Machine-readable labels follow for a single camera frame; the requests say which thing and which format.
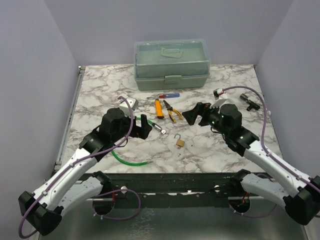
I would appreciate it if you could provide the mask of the green cable lock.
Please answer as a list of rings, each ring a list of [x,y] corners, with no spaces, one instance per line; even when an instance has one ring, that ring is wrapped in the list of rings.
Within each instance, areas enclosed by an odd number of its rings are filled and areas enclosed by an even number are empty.
[[[164,130],[161,126],[159,126],[157,123],[151,121],[151,120],[147,120],[147,122],[152,125],[152,127],[154,129],[156,129],[157,131],[159,131],[161,133],[161,130]],[[145,166],[147,164],[151,164],[153,161],[152,160],[147,160],[147,161],[142,161],[142,162],[129,162],[126,160],[123,160],[122,158],[120,158],[114,150],[111,151],[111,154],[113,155],[113,157],[120,163],[126,165],[126,166],[131,166],[131,167],[140,167],[140,166]]]

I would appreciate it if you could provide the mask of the brass padlock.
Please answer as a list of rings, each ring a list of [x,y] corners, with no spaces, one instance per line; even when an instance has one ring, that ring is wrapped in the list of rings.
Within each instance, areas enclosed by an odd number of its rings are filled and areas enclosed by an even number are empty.
[[[183,148],[184,145],[185,145],[185,142],[184,142],[183,140],[181,140],[181,135],[180,135],[179,133],[176,133],[176,134],[174,135],[174,138],[177,139],[177,141],[176,141],[176,146],[177,146],[177,147],[178,147],[178,146],[181,146],[181,148]]]

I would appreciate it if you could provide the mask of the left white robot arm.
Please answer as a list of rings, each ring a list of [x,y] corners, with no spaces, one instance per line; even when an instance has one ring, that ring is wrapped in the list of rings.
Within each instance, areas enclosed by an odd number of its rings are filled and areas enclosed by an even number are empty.
[[[140,123],[133,111],[125,114],[121,108],[110,108],[101,124],[87,134],[73,156],[47,182],[33,192],[24,191],[18,197],[22,219],[28,221],[42,236],[50,234],[63,216],[81,202],[99,196],[107,197],[111,191],[109,178],[101,171],[77,185],[79,178],[96,165],[105,155],[118,147],[117,141],[129,137],[145,140],[152,126],[141,114]]]

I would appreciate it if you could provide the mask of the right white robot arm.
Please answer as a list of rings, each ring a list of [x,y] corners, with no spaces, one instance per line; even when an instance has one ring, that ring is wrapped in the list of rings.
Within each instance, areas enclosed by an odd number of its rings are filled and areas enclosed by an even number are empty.
[[[282,207],[295,222],[304,226],[319,213],[319,176],[310,177],[265,147],[258,136],[242,125],[242,114],[234,104],[212,107],[199,102],[182,115],[189,125],[194,125],[200,116],[200,126],[211,126],[232,151],[258,165],[275,180],[271,182],[245,172],[230,183],[234,195],[245,192],[259,195]]]

